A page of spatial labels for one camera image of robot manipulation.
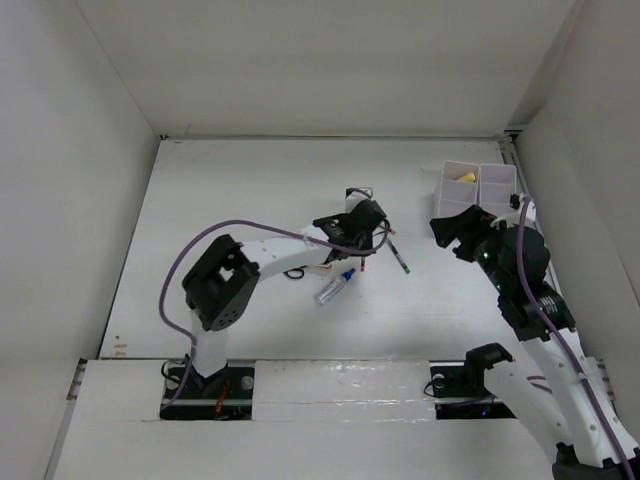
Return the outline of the green gel pen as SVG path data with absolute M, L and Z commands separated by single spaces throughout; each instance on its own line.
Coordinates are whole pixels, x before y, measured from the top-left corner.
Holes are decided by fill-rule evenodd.
M 400 254 L 399 250 L 395 246 L 395 244 L 392 242 L 391 239 L 387 239 L 386 244 L 389 247 L 389 249 L 391 250 L 394 258 L 396 259 L 396 261 L 400 265 L 401 269 L 404 271 L 405 274 L 409 275 L 411 273 L 411 270 L 410 270 L 409 266 L 407 265 L 406 261 L 404 260 L 404 258 L 402 257 L 402 255 Z

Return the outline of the yellow highlighter pen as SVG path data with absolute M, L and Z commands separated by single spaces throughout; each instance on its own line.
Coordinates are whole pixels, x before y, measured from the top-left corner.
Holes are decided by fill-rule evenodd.
M 458 182 L 464 182 L 464 183 L 475 183 L 476 180 L 477 180 L 477 177 L 474 172 L 466 173 L 465 175 L 462 175 L 461 177 L 457 178 Z

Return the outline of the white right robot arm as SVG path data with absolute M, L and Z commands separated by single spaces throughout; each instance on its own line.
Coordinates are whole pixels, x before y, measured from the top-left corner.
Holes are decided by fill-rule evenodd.
M 497 217 L 472 205 L 430 227 L 439 247 L 451 247 L 488 277 L 502 318 L 544 382 L 491 343 L 468 351 L 461 364 L 433 366 L 426 389 L 461 408 L 497 399 L 536 440 L 556 479 L 636 479 L 639 444 L 618 418 L 596 361 L 585 355 L 566 302 L 545 279 L 550 252 L 527 224 L 532 211 L 524 203 L 514 217 Z

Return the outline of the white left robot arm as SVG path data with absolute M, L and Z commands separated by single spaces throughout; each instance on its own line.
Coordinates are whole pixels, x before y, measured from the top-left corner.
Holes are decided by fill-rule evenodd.
M 275 230 L 265 240 L 216 238 L 182 280 L 196 347 L 188 384 L 201 396 L 222 387 L 227 366 L 226 330 L 244 314 L 257 285 L 288 270 L 327 265 L 373 253 L 373 235 L 388 224 L 371 199 L 355 200 L 343 213 L 312 221 L 299 231 Z

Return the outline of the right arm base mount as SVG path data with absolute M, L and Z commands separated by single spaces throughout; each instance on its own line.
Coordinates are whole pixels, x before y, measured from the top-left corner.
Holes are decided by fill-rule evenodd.
M 423 393 L 434 400 L 437 420 L 514 419 L 515 415 L 485 387 L 484 374 L 513 357 L 498 343 L 468 351 L 463 360 L 431 362 Z

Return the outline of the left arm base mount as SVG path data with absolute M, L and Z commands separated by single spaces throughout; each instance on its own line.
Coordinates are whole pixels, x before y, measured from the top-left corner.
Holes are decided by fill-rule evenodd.
M 248 421 L 252 419 L 254 362 L 231 362 L 210 378 L 194 369 L 181 391 L 187 359 L 165 361 L 159 417 L 167 421 Z

